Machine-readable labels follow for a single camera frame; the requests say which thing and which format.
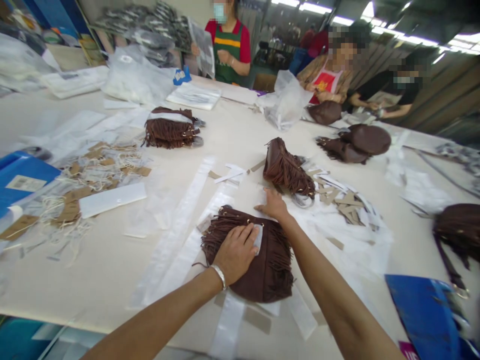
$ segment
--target black shirt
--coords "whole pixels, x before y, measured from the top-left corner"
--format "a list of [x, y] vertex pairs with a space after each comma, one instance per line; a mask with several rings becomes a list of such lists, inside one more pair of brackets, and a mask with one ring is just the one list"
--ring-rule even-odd
[[392, 95], [402, 95], [398, 105], [413, 104], [420, 91], [421, 79], [416, 78], [415, 82], [411, 83], [395, 83], [395, 76], [394, 71], [379, 72], [356, 90], [360, 94], [360, 100], [367, 101], [379, 91], [383, 91]]

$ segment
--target silver bracelet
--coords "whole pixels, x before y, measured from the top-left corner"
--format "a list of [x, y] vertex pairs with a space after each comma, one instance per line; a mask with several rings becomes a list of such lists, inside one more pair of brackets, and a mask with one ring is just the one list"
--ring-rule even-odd
[[222, 270], [220, 270], [220, 268], [217, 265], [210, 265], [210, 267], [213, 268], [216, 271], [216, 273], [218, 274], [218, 276], [220, 277], [221, 282], [223, 283], [223, 289], [222, 290], [225, 290], [227, 288], [227, 286], [225, 284], [224, 273], [222, 272]]

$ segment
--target plastic packaging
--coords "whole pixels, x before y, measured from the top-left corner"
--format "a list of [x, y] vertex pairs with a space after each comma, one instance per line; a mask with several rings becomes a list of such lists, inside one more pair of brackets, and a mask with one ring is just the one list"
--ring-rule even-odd
[[101, 90], [117, 99], [157, 106], [172, 92], [175, 68], [158, 68], [139, 45], [117, 47]]
[[97, 91], [109, 74], [106, 66], [43, 75], [43, 84], [59, 99]]
[[288, 70], [278, 72], [274, 89], [275, 92], [260, 96], [255, 104], [278, 130], [287, 131], [302, 118], [312, 93], [303, 89]]
[[17, 92], [37, 91], [40, 77], [53, 73], [42, 57], [27, 44], [0, 33], [0, 85]]
[[210, 89], [184, 82], [177, 87], [168, 97], [167, 101], [185, 105], [191, 108], [212, 110], [222, 97], [219, 89]]

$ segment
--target face mask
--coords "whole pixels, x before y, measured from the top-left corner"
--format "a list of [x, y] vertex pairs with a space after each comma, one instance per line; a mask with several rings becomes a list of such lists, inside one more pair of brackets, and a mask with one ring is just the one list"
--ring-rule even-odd
[[213, 16], [219, 24], [225, 24], [227, 22], [227, 16], [225, 15], [224, 4], [214, 3], [213, 4]]

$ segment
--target bag strap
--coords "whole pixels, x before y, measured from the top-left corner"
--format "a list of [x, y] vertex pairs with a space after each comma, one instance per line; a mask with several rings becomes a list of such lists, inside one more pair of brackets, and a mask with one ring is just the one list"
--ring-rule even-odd
[[436, 242], [436, 247], [438, 248], [438, 252], [440, 253], [440, 257], [443, 261], [443, 264], [445, 265], [446, 272], [448, 273], [448, 277], [450, 278], [450, 282], [455, 288], [456, 294], [463, 299], [468, 299], [470, 297], [469, 290], [462, 281], [462, 276], [457, 272], [457, 270], [455, 270], [452, 262], [447, 256], [447, 253], [442, 246], [442, 241], [440, 240], [440, 237], [438, 235], [435, 235], [434, 238]]

